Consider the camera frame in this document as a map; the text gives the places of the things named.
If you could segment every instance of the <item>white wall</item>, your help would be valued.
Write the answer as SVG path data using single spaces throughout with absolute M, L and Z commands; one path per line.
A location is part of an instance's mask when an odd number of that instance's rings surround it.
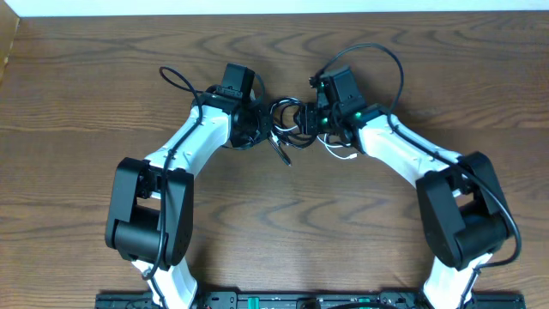
M 549 0 L 5 0 L 20 17 L 545 10 Z

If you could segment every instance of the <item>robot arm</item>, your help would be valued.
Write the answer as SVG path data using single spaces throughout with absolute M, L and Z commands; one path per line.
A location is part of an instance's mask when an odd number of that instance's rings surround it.
M 383 161 L 413 187 L 416 187 L 416 181 L 422 179 L 428 172 L 441 172 L 449 167 L 440 161 L 434 160 L 434 158 L 395 134 L 387 123 L 387 117 L 387 115 L 378 116 L 368 121 L 364 127 L 358 130 L 360 147 L 367 155 Z M 461 157 L 460 154 L 434 145 L 401 124 L 395 115 L 390 115 L 390 117 L 393 118 L 393 124 L 398 125 L 400 131 L 411 137 L 415 142 L 433 152 L 438 152 L 454 163 L 458 162 L 458 158 Z M 458 197 L 461 192 L 454 190 L 452 195 Z M 438 257 L 435 257 L 431 275 L 423 287 L 423 293 L 429 303 L 437 309 L 456 309 L 460 304 L 463 291 L 467 287 L 474 268 L 479 264 L 487 263 L 491 257 L 492 253 L 484 253 L 471 260 L 462 270 L 450 267 L 441 262 Z M 471 292 L 469 291 L 465 302 L 470 299 Z
M 307 134 L 339 136 L 345 144 L 383 161 L 416 188 L 425 239 L 435 254 L 423 293 L 437 309 L 456 309 L 464 294 L 467 302 L 475 268 L 485 264 L 513 235 L 488 192 L 460 171 L 465 168 L 485 181 L 507 209 L 491 162 L 481 153 L 463 156 L 440 148 L 409 130 L 386 108 L 368 106 L 348 66 L 311 80 L 317 89 L 317 103 L 298 111 L 299 128 Z M 417 145 L 452 165 L 436 160 Z M 455 200 L 460 195 L 472 195 L 473 201 L 460 207 Z
M 263 125 L 265 117 L 251 90 L 254 76 L 252 70 L 228 64 L 223 83 L 203 92 L 201 105 L 193 101 L 189 118 L 164 146 L 143 161 L 125 158 L 118 165 L 106 244 L 145 273 L 158 255 L 160 212 L 138 205 L 137 198 L 160 199 L 163 168 L 169 152 L 173 154 L 167 166 L 166 247 L 159 269 L 148 281 L 158 304 L 162 294 L 167 307 L 185 309 L 195 297 L 196 280 L 184 259 L 192 235 L 194 179 L 226 142 L 237 149 L 250 148 L 268 133 L 262 132 L 268 126 Z M 202 121 L 196 125 L 200 112 Z

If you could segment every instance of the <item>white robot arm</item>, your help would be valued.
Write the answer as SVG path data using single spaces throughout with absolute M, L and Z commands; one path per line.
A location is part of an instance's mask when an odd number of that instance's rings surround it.
M 252 70 L 228 64 L 223 83 L 196 97 L 201 104 L 193 101 L 189 118 L 166 144 L 143 161 L 125 158 L 118 165 L 106 243 L 143 274 L 153 272 L 148 285 L 157 304 L 186 309 L 196 294 L 196 280 L 184 259 L 192 234 L 194 179 L 225 143 L 230 141 L 236 149 L 250 148 L 268 134 L 261 130 L 268 126 L 251 90 L 254 76 Z M 136 203 L 137 197 L 161 199 L 163 184 L 167 184 L 164 222 L 158 210 Z M 155 267 L 162 224 L 166 244 Z
M 358 130 L 360 146 L 367 155 L 383 161 L 413 187 L 416 186 L 416 181 L 422 179 L 428 172 L 441 172 L 449 167 L 395 134 L 389 127 L 387 117 L 387 115 L 378 116 Z M 395 115 L 390 115 L 390 117 L 392 117 L 393 124 L 415 142 L 432 152 L 438 152 L 454 163 L 458 162 L 460 154 L 436 146 L 401 124 Z M 454 197 L 460 195 L 459 190 L 453 191 Z M 491 256 L 491 253 L 484 253 L 469 262 L 468 266 L 462 270 L 446 266 L 438 257 L 435 257 L 431 275 L 423 287 L 425 297 L 434 308 L 456 309 L 474 268 L 479 264 L 487 263 Z M 468 291 L 465 302 L 470 299 L 471 292 Z

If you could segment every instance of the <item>black plastic bracket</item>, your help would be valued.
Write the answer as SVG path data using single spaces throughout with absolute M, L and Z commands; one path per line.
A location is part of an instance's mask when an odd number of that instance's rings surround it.
M 217 87 L 216 93 L 248 104 L 255 74 L 253 70 L 242 65 L 227 64 L 223 82 L 220 87 Z
M 128 261 L 153 263 L 160 240 L 160 212 L 142 207 L 137 198 L 160 191 L 161 170 L 148 161 L 124 158 L 117 167 L 105 242 Z M 194 176 L 183 169 L 168 171 L 166 188 L 166 251 L 162 270 L 177 265 L 190 243 L 193 226 Z
M 482 179 L 507 203 L 490 160 L 480 152 L 459 159 L 460 166 Z M 419 209 L 427 244 L 448 267 L 463 270 L 480 255 L 499 250 L 512 236 L 500 208 L 477 185 L 462 177 L 455 167 L 428 172 L 416 181 Z M 473 195 L 473 201 L 458 207 L 453 191 Z
M 336 134 L 342 141 L 352 142 L 354 140 L 352 126 L 347 121 L 340 124 L 331 121 L 335 116 L 351 117 L 368 107 L 351 68 L 346 65 L 337 70 L 323 72 L 321 75 L 312 77 L 310 84 L 317 90 L 317 102 L 306 104 L 294 115 L 301 133 Z

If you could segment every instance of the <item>robotic arm link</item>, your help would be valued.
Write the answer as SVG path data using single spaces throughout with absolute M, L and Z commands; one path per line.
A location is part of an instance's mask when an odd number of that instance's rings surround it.
M 399 93 L 390 108 L 366 103 L 349 66 L 325 71 L 338 57 L 361 47 L 387 52 L 401 70 Z M 355 147 L 360 153 L 383 161 L 416 188 L 425 239 L 435 255 L 431 275 L 419 295 L 403 299 L 398 293 L 393 302 L 390 297 L 388 302 L 383 294 L 373 298 L 349 296 L 349 301 L 374 300 L 365 308 L 409 308 L 410 304 L 417 308 L 470 308 L 475 306 L 471 299 L 481 301 L 483 307 L 514 308 L 517 304 L 524 307 L 522 298 L 498 299 L 492 306 L 493 299 L 481 299 L 471 293 L 480 268 L 516 259 L 520 234 L 485 155 L 478 152 L 461 155 L 440 148 L 409 130 L 393 115 L 404 77 L 400 62 L 385 47 L 367 43 L 342 51 L 310 79 L 311 87 L 317 91 L 317 102 L 307 104 L 284 98 L 269 108 L 264 107 L 261 100 L 254 98 L 252 90 L 254 77 L 262 84 L 261 78 L 236 64 L 227 65 L 221 85 L 205 92 L 197 92 L 184 77 L 168 70 L 180 76 L 189 88 L 168 80 L 172 85 L 195 95 L 190 116 L 165 145 L 144 160 L 125 158 L 120 162 L 106 223 L 106 244 L 143 273 L 153 290 L 154 303 L 188 309 L 205 301 L 197 298 L 198 285 L 184 255 L 193 228 L 194 179 L 216 149 L 226 147 L 227 142 L 231 142 L 232 148 L 248 149 L 270 136 L 271 145 L 290 165 L 281 140 L 286 145 L 305 148 L 319 134 L 327 134 L 341 139 L 338 147 Z M 280 103 L 288 102 L 299 106 L 294 115 L 296 125 L 291 128 L 272 115 L 281 107 Z M 293 139 L 302 143 L 294 145 Z M 332 146 L 329 140 L 325 145 Z M 460 195 L 471 195 L 473 200 L 460 206 L 456 202 Z M 137 204 L 138 198 L 150 197 L 160 199 L 160 210 Z M 489 264 L 493 253 L 512 236 L 517 240 L 514 256 Z M 230 295 L 232 304 L 235 298 Z M 240 300 L 240 294 L 234 296 Z M 289 294 L 287 300 L 295 298 L 297 309 L 309 309 L 308 305 L 299 306 L 299 297 L 302 296 Z M 327 303 L 321 305 L 318 297 L 315 300 L 311 308 L 327 308 Z M 332 304 L 340 305 L 341 309 L 353 307 L 348 301 Z M 248 308 L 259 309 L 251 306 L 250 299 Z

